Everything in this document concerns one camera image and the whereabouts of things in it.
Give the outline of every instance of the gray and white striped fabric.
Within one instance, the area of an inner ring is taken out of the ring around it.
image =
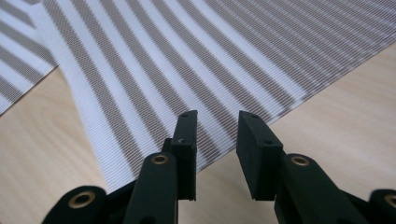
[[[55,66],[28,13],[34,0],[0,0],[0,115]]]
[[[113,191],[198,110],[198,169],[395,39],[395,1],[53,1],[33,16]]]

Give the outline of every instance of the tabletop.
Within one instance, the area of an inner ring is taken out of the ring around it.
[[[367,200],[396,189],[396,44],[279,119],[287,153],[322,167]],[[39,223],[69,190],[106,188],[71,92],[56,68],[0,117],[0,223]],[[197,201],[179,223],[277,223],[274,203],[250,199],[235,151],[197,175]]]

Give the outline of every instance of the striped cloth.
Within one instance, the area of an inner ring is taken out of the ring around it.
[[[198,110],[198,170],[239,110],[272,123],[395,39],[395,1],[44,0],[34,21],[72,89],[108,190]]]
[[[34,0],[0,0],[0,115],[55,66],[28,12]]]

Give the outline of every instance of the wooden table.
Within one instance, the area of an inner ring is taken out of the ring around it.
[[[316,160],[335,184],[367,200],[396,189],[396,44],[271,126],[288,153]],[[67,191],[104,188],[59,69],[0,118],[0,223],[39,223]],[[274,204],[250,200],[231,152],[197,176],[197,202],[179,223],[277,223]]]

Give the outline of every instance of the table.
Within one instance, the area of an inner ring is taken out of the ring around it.
[[[316,160],[335,184],[367,200],[396,189],[396,44],[271,125],[287,153]],[[0,118],[0,223],[39,223],[70,189],[104,188],[59,69]],[[250,200],[232,151],[197,175],[197,202],[179,223],[277,223],[274,203]]]

